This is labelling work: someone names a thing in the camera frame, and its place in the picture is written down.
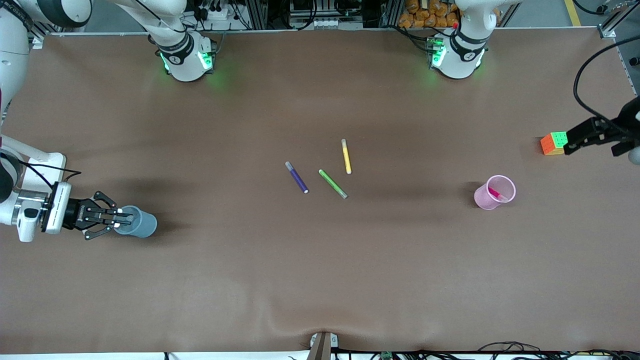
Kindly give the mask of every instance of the pink cup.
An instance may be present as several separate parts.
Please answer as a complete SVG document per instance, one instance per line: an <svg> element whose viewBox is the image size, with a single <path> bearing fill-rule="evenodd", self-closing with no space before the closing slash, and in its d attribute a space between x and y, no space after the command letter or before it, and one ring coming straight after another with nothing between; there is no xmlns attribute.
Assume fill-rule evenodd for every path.
<svg viewBox="0 0 640 360"><path fill-rule="evenodd" d="M474 199L481 209L493 210L513 200L515 196L516 186L510 178L502 175L494 175L476 190Z"/></svg>

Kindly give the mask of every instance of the yellow floor line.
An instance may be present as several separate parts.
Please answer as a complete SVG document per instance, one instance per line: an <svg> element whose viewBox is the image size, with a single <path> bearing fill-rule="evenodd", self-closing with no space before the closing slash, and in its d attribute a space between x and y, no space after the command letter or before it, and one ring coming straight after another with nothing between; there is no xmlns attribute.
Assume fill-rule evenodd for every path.
<svg viewBox="0 0 640 360"><path fill-rule="evenodd" d="M564 5L566 6L566 11L569 13L569 19L571 19L571 25L573 26L582 26L580 23L580 18L578 17L578 13L575 11L575 5L572 0L564 0Z"/></svg>

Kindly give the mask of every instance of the gray cup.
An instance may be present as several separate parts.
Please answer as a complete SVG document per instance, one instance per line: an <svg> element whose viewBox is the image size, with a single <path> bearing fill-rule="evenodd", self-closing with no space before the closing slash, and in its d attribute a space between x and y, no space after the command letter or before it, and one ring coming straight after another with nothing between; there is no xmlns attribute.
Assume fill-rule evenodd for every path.
<svg viewBox="0 0 640 360"><path fill-rule="evenodd" d="M156 220L156 217L138 209L137 206L123 206L122 212L132 215L127 217L127 221L130 221L131 225L121 224L120 227L115 228L116 233L120 235L148 238L154 233L154 231L156 231L156 227L158 227L158 220Z"/></svg>

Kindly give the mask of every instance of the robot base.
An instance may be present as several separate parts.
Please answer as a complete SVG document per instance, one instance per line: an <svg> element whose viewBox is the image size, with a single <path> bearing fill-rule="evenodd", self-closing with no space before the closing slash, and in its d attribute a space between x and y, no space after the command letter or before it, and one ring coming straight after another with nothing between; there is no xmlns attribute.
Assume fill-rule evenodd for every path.
<svg viewBox="0 0 640 360"><path fill-rule="evenodd" d="M189 32L193 37L194 47L183 62L179 65L172 63L172 57L162 59L167 74L171 74L176 80L189 82L200 79L204 74L212 74L216 61L216 44L210 38L199 33Z"/></svg>
<svg viewBox="0 0 640 360"><path fill-rule="evenodd" d="M452 50L449 37L437 34L435 38L442 39L445 45L442 46L438 61L435 61L435 57L431 57L431 66L438 69L444 76L452 79L464 79L473 74L474 70L480 66L484 50L471 61L463 61L460 55Z"/></svg>

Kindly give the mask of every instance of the gray floor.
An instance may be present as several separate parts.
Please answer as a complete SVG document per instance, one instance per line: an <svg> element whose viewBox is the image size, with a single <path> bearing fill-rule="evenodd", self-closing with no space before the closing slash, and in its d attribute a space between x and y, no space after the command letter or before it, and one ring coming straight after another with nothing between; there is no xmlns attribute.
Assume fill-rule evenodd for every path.
<svg viewBox="0 0 640 360"><path fill-rule="evenodd" d="M595 10L603 0L579 0L587 9ZM596 26L606 17L590 15L577 10L583 26ZM510 28L556 28L571 26L564 0L531 0L524 1L514 14ZM86 32L91 33L122 33L142 32L142 28L118 6L106 0L95 0L93 15L86 25ZM617 28L617 39L621 40L640 33L640 8L631 13ZM640 40L620 47L620 53L631 81L640 86L640 67L631 67L629 59L640 56Z"/></svg>

